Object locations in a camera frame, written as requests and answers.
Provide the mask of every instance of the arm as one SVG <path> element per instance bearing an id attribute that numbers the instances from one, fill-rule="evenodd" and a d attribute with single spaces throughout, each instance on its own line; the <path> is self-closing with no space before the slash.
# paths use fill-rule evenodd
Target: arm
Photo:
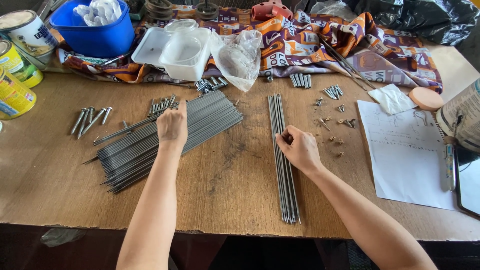
<path id="1" fill-rule="evenodd" d="M 166 110 L 156 124 L 158 155 L 123 240 L 117 270 L 168 268 L 177 221 L 175 178 L 187 141 L 185 101 L 180 102 L 178 110 Z"/>
<path id="2" fill-rule="evenodd" d="M 419 243 L 397 221 L 327 170 L 315 137 L 288 126 L 276 142 L 288 160 L 330 201 L 359 247 L 383 270 L 435 270 Z"/>

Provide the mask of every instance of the red plastic part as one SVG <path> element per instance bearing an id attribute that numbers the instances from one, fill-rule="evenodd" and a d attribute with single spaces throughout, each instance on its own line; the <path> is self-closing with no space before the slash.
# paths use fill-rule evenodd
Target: red plastic part
<path id="1" fill-rule="evenodd" d="M 282 15 L 288 20 L 291 20 L 293 12 L 286 6 L 282 5 L 281 0 L 270 0 L 252 7 L 252 16 L 258 21 L 268 21 L 278 15 Z"/>

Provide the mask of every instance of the patterned fabric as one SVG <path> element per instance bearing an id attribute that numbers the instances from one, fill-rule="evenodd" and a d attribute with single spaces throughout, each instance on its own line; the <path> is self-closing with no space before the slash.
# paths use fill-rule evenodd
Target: patterned fabric
<path id="1" fill-rule="evenodd" d="M 401 86 L 423 86 L 442 92 L 440 75 L 429 51 L 410 32 L 384 29 L 373 22 L 372 16 L 362 13 L 351 23 L 323 14 L 298 11 L 291 21 L 282 16 L 266 22 L 252 18 L 250 10 L 222 8 L 218 18 L 211 21 L 196 19 L 194 6 L 174 5 L 174 19 L 195 19 L 200 27 L 221 35 L 256 29 L 263 34 L 260 76 L 287 77 L 292 73 L 348 73 L 326 53 L 319 35 L 343 55 L 366 78 L 372 81 Z M 134 44 L 150 27 L 163 27 L 168 22 L 135 27 Z M 164 70 L 138 65 L 125 59 L 118 67 L 98 69 L 75 57 L 66 44 L 58 50 L 60 62 L 74 72 L 95 80 L 128 83 L 172 81 Z M 204 76 L 219 76 L 215 61 L 210 57 Z"/>

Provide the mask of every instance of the yellow paint can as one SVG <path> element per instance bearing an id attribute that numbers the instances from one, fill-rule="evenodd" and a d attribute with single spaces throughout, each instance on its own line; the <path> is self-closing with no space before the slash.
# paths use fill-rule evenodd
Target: yellow paint can
<path id="1" fill-rule="evenodd" d="M 19 117 L 35 102 L 35 93 L 0 65 L 0 120 Z"/>
<path id="2" fill-rule="evenodd" d="M 43 79 L 43 73 L 7 40 L 0 40 L 0 65 L 28 88 L 36 86 Z"/>

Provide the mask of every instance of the wooden table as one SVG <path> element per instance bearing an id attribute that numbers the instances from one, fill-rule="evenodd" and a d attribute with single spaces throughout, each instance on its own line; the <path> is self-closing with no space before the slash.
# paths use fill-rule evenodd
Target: wooden table
<path id="1" fill-rule="evenodd" d="M 431 50 L 446 82 L 447 95 L 479 76 L 454 48 L 431 46 Z M 446 72 L 455 71 L 455 65 L 463 67 L 460 74 Z M 320 93 L 332 84 L 339 84 L 345 93 L 341 101 L 345 113 L 336 110 L 338 101 Z M 232 86 L 223 90 L 233 102 L 240 100 L 238 109 L 244 121 L 180 159 L 179 232 L 350 238 L 325 196 L 297 171 L 294 178 L 302 224 L 288 225 L 280 218 L 266 96 L 281 93 L 286 122 L 315 135 L 325 166 L 415 238 L 480 240 L 480 221 L 471 216 L 377 198 L 361 126 L 352 129 L 331 121 L 332 132 L 328 132 L 316 120 L 319 116 L 359 119 L 356 101 L 371 99 L 351 79 L 339 74 L 314 74 L 312 86 L 295 89 L 288 78 L 272 83 L 259 78 L 247 93 Z M 52 73 L 45 74 L 44 81 L 33 90 L 38 96 L 33 109 L 18 119 L 4 121 L 0 133 L 0 222 L 126 229 L 144 181 L 117 195 L 107 193 L 106 187 L 98 185 L 104 181 L 99 162 L 82 165 L 99 148 L 92 142 L 121 129 L 122 120 L 132 124 L 144 119 L 152 98 L 175 93 L 179 98 L 192 99 L 198 94 L 165 84 L 107 83 Z M 321 96 L 323 106 L 314 106 Z M 113 112 L 105 125 L 95 125 L 77 140 L 69 135 L 70 129 L 79 109 L 89 106 L 111 106 Z M 331 143 L 330 136 L 346 143 Z M 336 157 L 339 151 L 345 156 Z"/>

